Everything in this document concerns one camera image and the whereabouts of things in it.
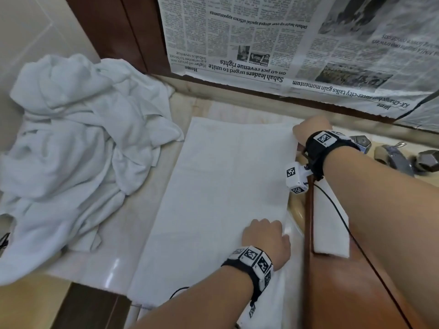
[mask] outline wrist-mounted device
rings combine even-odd
[[[317,181],[323,178],[323,162],[326,156],[341,146],[350,146],[360,151],[350,137],[333,130],[315,132],[308,138],[303,155],[308,159],[308,165]]]
[[[273,274],[273,264],[261,249],[248,246],[236,249],[221,265],[229,265],[247,273],[253,282],[253,295],[250,301],[250,317],[255,311],[255,302],[267,287]]]

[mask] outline person's right hand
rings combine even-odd
[[[273,270],[279,270],[290,259],[291,244],[288,234],[282,236],[282,223],[268,219],[253,219],[242,233],[242,245],[262,249],[270,258]]]
[[[299,141],[299,144],[305,146],[307,139],[315,132],[331,129],[332,126],[327,118],[325,118],[323,115],[316,115],[294,126],[293,133]]]

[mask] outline folded white towel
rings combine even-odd
[[[297,140],[290,125],[238,125],[192,118],[128,297],[147,308],[166,302],[217,270],[241,245],[245,226],[257,218],[285,222],[285,165]],[[285,273],[274,273],[238,323],[278,329]]]
[[[96,227],[143,184],[160,146],[184,137],[171,120],[172,91],[123,60],[45,56],[23,67],[11,91],[23,124],[0,157],[0,214],[16,220],[0,285],[68,243],[96,247]]]

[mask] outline person's left arm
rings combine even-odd
[[[242,234],[243,246],[262,249],[278,270],[290,258],[290,240],[279,221],[253,220]],[[205,280],[152,310],[132,329],[231,329],[253,294],[250,276],[222,266]]]

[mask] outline tiled wall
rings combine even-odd
[[[13,143],[21,123],[8,97],[26,62],[46,54],[99,57],[65,0],[0,0],[0,151]]]

